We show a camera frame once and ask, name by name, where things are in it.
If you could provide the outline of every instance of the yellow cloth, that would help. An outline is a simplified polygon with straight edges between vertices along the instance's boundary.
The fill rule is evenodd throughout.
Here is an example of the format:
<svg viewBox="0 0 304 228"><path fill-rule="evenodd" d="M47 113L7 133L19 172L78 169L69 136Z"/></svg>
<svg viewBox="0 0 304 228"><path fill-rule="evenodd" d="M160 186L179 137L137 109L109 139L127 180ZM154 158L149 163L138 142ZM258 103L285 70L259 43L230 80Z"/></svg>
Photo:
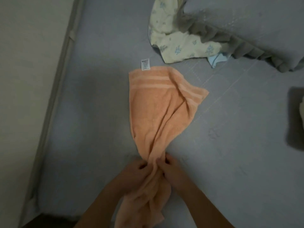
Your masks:
<svg viewBox="0 0 304 228"><path fill-rule="evenodd" d="M131 134L141 157L154 165L135 192L124 196L115 228L150 228L160 223L171 186L156 165L165 149L192 121L208 91L189 84L171 67L129 73Z"/></svg>

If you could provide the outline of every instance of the white wall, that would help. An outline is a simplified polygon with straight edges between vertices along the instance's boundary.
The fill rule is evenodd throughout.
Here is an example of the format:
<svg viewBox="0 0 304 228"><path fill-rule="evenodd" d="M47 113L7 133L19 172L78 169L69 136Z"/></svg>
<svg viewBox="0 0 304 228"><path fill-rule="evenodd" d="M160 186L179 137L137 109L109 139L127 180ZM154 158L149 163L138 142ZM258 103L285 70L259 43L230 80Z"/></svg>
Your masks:
<svg viewBox="0 0 304 228"><path fill-rule="evenodd" d="M0 0L0 224L17 227L73 0Z"/></svg>

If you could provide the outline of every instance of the towel tag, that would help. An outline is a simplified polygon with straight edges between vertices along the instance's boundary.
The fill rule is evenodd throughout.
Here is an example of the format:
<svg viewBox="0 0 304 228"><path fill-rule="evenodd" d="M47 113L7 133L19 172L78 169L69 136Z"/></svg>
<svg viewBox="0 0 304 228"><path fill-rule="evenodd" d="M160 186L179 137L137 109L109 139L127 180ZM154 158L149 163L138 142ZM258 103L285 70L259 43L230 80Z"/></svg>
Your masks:
<svg viewBox="0 0 304 228"><path fill-rule="evenodd" d="M141 60L141 70L150 70L150 59Z"/></svg>

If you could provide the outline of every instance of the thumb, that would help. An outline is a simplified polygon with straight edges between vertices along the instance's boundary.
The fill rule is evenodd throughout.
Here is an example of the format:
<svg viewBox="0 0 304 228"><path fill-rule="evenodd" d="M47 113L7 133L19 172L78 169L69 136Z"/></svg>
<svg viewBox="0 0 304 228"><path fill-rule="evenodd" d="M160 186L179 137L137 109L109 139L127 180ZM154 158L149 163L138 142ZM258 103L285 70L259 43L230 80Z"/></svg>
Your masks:
<svg viewBox="0 0 304 228"><path fill-rule="evenodd" d="M166 170L168 169L169 165L167 163L165 163L164 161L162 161L160 158L158 158L156 160L156 164L158 165L158 167L163 171L166 172Z"/></svg>
<svg viewBox="0 0 304 228"><path fill-rule="evenodd" d="M145 168L141 169L142 175L144 177L148 176L153 170L153 165L152 164L148 164L146 165Z"/></svg>

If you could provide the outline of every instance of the gray cloth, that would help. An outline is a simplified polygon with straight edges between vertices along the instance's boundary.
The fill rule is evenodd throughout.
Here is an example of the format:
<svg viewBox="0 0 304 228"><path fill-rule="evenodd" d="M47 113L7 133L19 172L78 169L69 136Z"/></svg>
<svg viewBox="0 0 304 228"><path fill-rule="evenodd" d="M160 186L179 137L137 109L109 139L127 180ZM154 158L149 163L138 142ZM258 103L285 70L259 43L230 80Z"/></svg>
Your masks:
<svg viewBox="0 0 304 228"><path fill-rule="evenodd" d="M235 58L269 58L287 72L304 66L303 19L303 0L187 0L177 23Z"/></svg>

